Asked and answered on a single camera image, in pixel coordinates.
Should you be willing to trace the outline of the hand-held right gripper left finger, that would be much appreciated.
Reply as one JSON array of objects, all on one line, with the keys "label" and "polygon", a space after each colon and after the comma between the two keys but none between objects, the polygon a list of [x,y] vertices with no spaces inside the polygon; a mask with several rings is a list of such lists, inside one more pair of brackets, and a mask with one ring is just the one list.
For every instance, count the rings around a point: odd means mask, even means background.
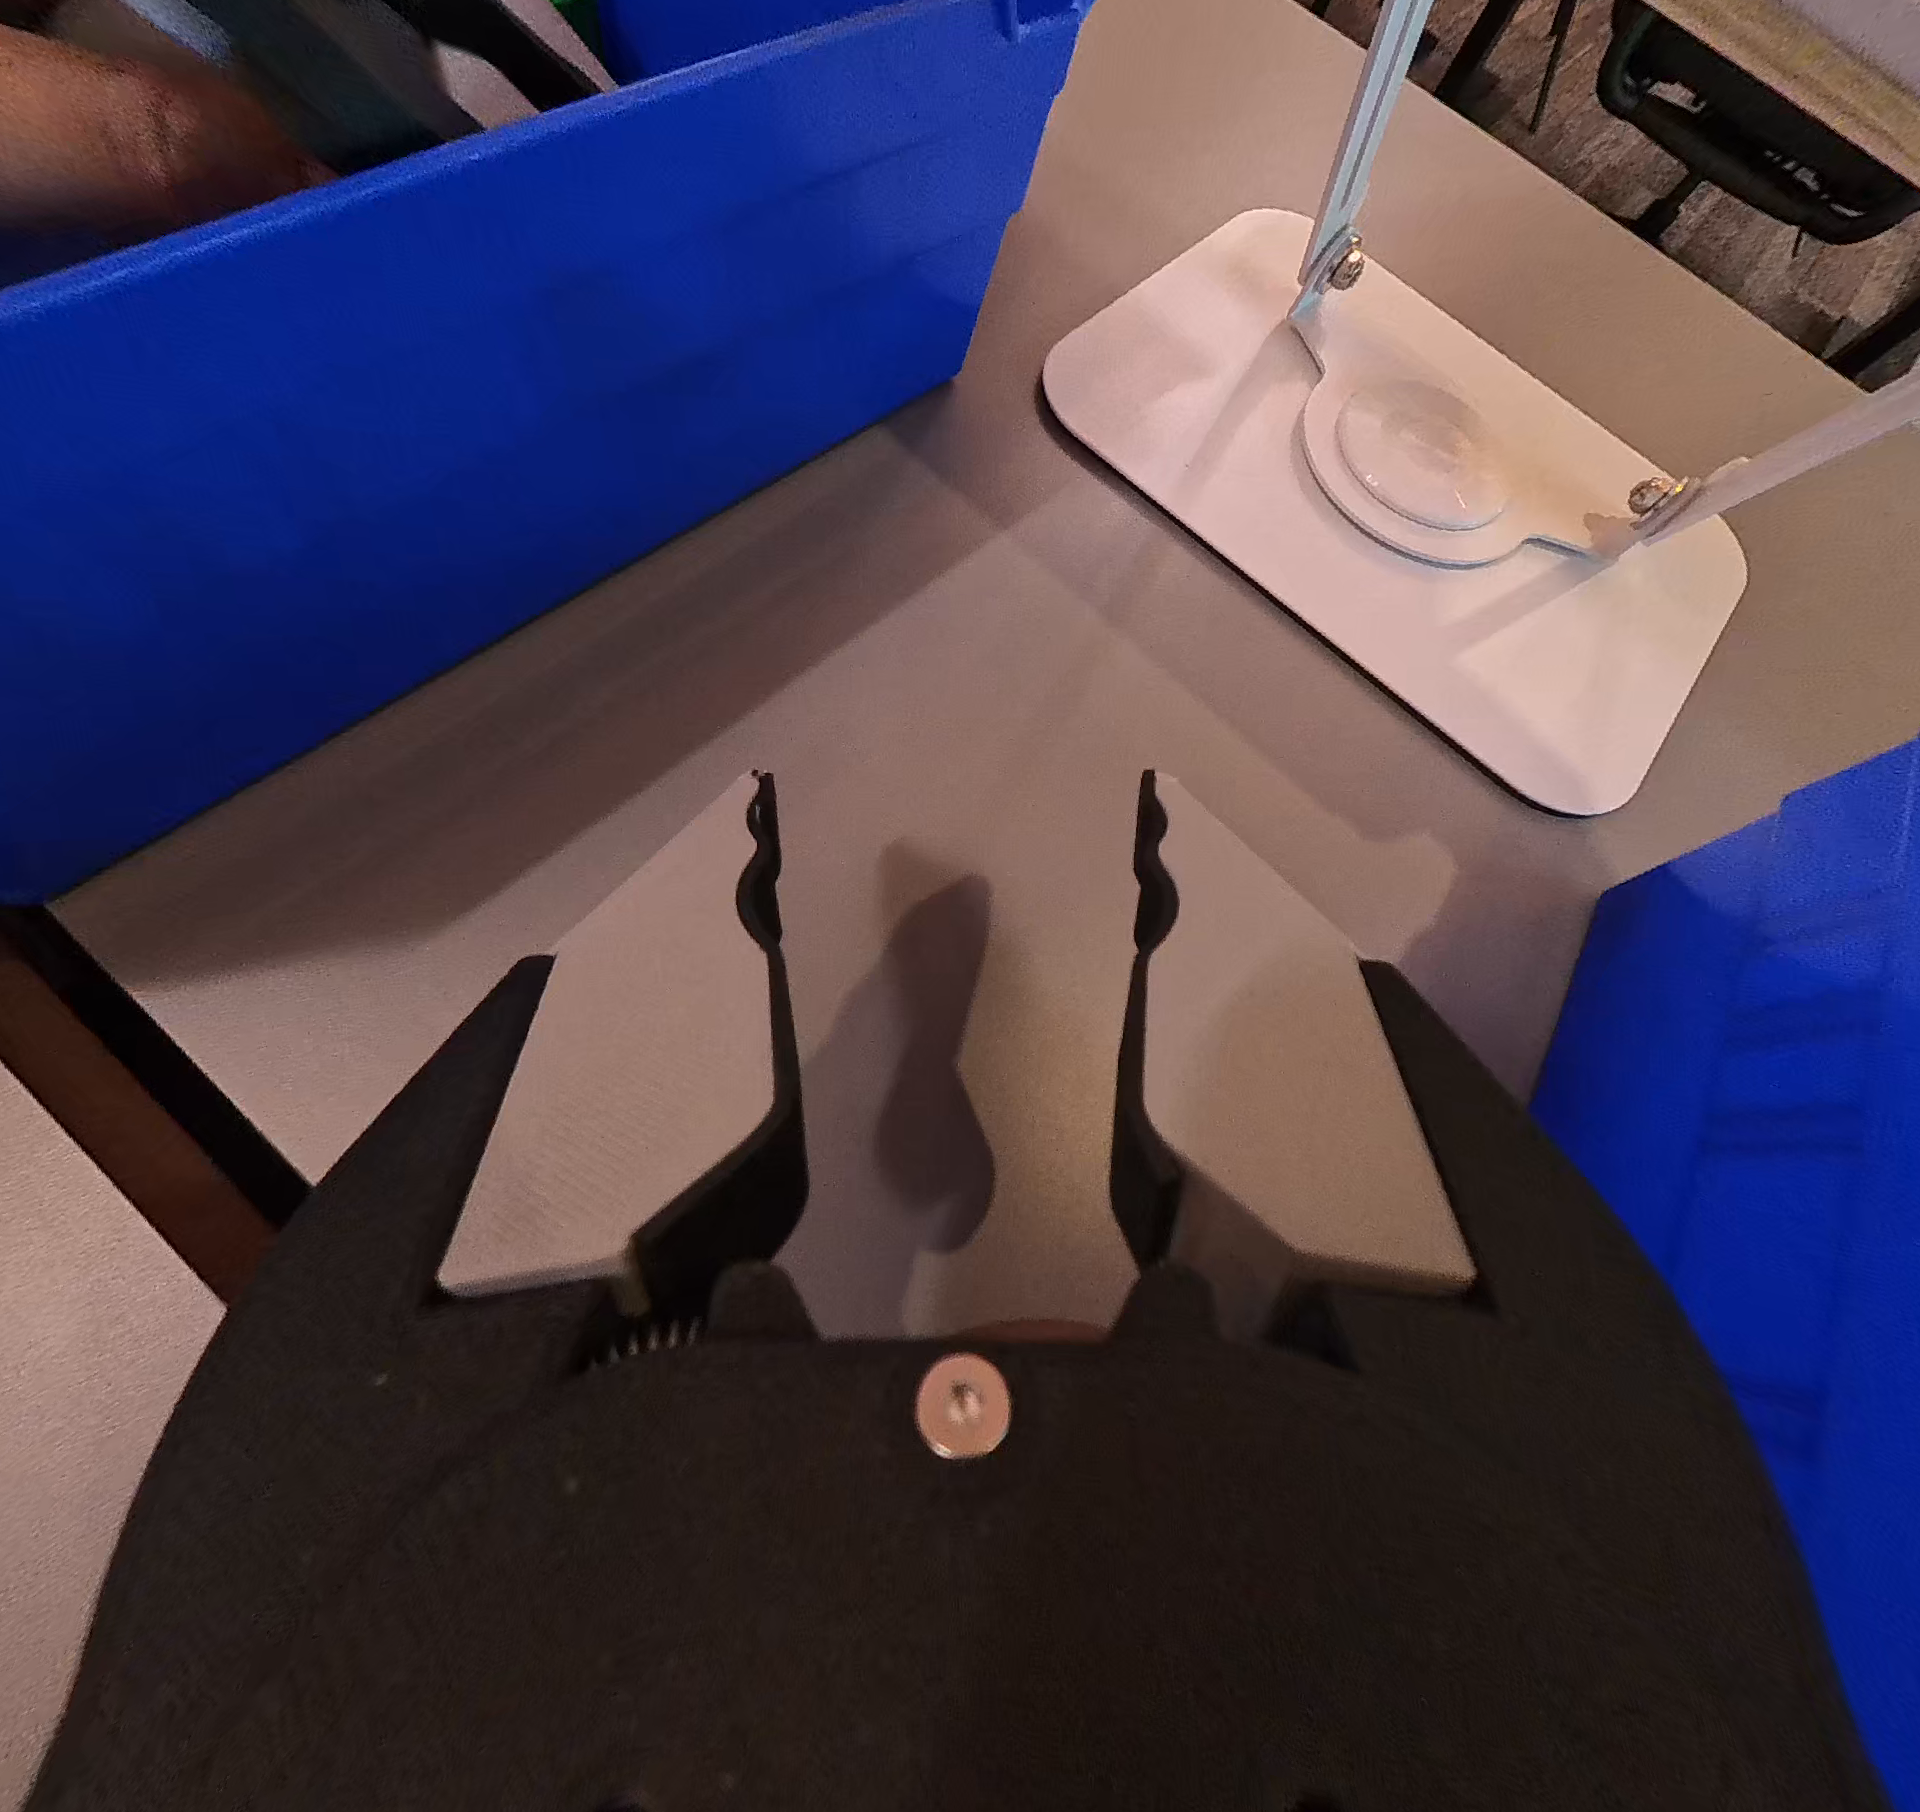
[{"label": "hand-held right gripper left finger", "polygon": [[707,1312],[802,1216],[769,774],[739,777],[557,941],[438,1272],[449,1297],[605,1280]]}]

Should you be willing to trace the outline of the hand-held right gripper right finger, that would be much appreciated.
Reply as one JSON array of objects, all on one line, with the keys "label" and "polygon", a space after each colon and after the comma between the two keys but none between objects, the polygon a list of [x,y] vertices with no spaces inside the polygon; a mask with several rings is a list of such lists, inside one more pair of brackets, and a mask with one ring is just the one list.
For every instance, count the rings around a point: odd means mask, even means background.
[{"label": "hand-held right gripper right finger", "polygon": [[1139,777],[1111,1202],[1224,1334],[1318,1286],[1468,1297],[1457,1224],[1356,948],[1186,786]]}]

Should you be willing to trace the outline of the blue plastic bin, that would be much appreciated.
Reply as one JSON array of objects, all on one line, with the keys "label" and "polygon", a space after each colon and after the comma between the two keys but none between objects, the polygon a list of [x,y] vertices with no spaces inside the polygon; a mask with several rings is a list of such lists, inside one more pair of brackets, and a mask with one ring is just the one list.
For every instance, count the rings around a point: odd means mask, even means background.
[{"label": "blue plastic bin", "polygon": [[1917,1800],[1917,743],[1606,889],[1532,1113],[1665,1277]]},{"label": "blue plastic bin", "polygon": [[955,376],[1095,3],[595,0],[608,98],[3,237],[3,902]]}]

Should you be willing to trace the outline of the person's left hand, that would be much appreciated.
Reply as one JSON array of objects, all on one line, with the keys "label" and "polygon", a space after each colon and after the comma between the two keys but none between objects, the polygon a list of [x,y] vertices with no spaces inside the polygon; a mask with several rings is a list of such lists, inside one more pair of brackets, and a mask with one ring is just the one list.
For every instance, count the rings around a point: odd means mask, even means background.
[{"label": "person's left hand", "polygon": [[153,233],[329,184],[234,80],[2,31],[2,228]]}]

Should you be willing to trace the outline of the white desk stand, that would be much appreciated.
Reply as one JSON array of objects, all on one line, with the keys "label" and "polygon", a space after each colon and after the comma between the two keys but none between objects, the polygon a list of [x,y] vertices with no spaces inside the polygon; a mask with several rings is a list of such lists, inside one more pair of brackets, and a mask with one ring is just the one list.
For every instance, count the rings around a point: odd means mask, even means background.
[{"label": "white desk stand", "polygon": [[1747,583],[1724,515],[1911,428],[1915,372],[1673,481],[1378,265],[1359,214],[1432,0],[1383,0],[1313,220],[1248,210],[1064,338],[1117,476],[1523,800],[1641,786]]}]

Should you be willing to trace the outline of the black office chair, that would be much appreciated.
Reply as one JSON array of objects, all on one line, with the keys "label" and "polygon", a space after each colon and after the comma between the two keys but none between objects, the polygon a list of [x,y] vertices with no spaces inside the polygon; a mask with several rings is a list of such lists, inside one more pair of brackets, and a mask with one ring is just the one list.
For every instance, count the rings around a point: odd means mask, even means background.
[{"label": "black office chair", "polygon": [[1824,246],[1882,236],[1917,191],[1644,0],[1614,0],[1595,98],[1710,184]]}]

